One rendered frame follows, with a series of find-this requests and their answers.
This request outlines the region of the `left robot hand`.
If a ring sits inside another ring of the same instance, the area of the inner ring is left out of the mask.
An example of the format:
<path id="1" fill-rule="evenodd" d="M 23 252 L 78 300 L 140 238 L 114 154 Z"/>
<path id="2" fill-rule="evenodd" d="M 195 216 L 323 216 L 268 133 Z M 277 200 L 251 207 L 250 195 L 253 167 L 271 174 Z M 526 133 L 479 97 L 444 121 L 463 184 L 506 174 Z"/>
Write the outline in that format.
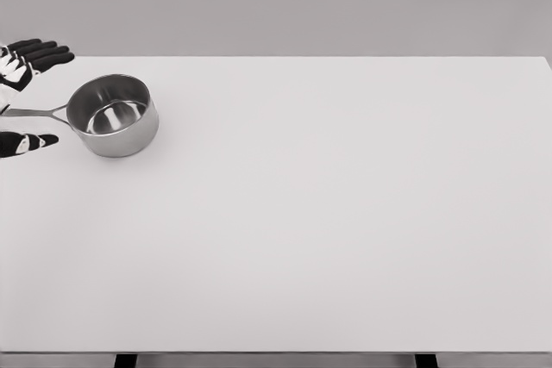
<path id="1" fill-rule="evenodd" d="M 5 115 L 13 101 L 33 79 L 57 65 L 75 60 L 68 46 L 39 38 L 0 42 L 0 116 Z M 0 159 L 14 158 L 59 142 L 55 134 L 34 134 L 0 129 Z"/>

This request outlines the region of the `steel saucepan with long handle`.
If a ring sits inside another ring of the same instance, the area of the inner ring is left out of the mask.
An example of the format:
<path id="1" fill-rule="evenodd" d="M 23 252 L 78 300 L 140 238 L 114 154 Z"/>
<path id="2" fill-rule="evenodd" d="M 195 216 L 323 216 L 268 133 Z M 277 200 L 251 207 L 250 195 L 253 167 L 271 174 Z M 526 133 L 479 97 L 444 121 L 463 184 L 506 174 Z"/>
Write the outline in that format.
<path id="1" fill-rule="evenodd" d="M 155 138 L 160 117 L 149 88 L 140 79 L 110 74 L 80 86 L 54 109 L 7 109 L 4 117 L 46 117 L 72 129 L 97 156 L 123 158 Z"/>

